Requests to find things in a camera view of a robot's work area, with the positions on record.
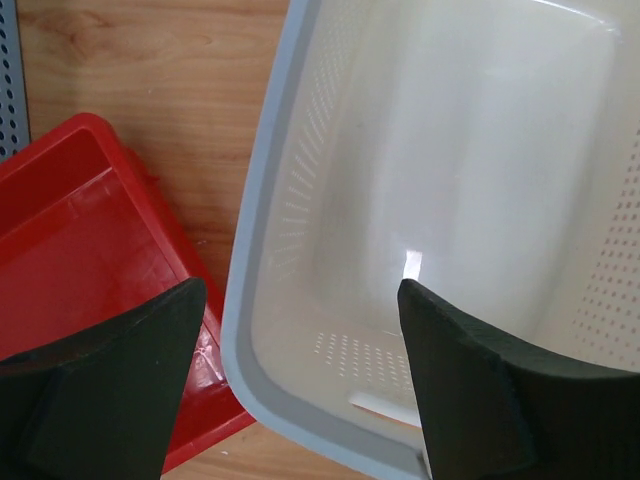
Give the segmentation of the red plastic tray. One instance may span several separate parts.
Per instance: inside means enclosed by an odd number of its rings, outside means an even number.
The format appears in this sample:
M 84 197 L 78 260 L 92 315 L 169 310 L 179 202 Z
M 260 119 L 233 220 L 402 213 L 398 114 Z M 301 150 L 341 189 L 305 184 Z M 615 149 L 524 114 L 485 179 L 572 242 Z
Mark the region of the red plastic tray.
M 26 352 L 198 277 L 207 301 L 164 467 L 252 423 L 225 378 L 223 295 L 138 156 L 78 114 L 1 165 L 1 355 Z

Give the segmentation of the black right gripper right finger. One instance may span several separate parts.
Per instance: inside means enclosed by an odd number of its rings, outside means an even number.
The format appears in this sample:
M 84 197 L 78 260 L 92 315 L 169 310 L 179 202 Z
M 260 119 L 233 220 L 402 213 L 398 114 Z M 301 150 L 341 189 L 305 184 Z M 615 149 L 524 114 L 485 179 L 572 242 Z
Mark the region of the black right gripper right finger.
M 639 377 L 535 346 L 405 279 L 401 330 L 436 479 L 635 479 Z

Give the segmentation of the large cream perforated container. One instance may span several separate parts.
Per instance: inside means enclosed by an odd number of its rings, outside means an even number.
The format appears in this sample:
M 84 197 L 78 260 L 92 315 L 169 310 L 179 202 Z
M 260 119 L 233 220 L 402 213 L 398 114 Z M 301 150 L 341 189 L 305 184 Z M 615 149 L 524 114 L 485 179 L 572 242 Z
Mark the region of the large cream perforated container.
M 260 423 L 436 479 L 397 293 L 639 377 L 639 5 L 294 1 L 221 334 Z

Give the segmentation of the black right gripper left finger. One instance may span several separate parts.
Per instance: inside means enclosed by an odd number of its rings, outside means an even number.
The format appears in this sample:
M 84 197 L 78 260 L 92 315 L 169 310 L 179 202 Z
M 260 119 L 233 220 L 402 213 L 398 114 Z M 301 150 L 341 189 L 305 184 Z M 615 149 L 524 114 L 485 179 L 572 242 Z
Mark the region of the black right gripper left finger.
M 2 478 L 160 478 L 206 299 L 189 278 L 3 360 Z

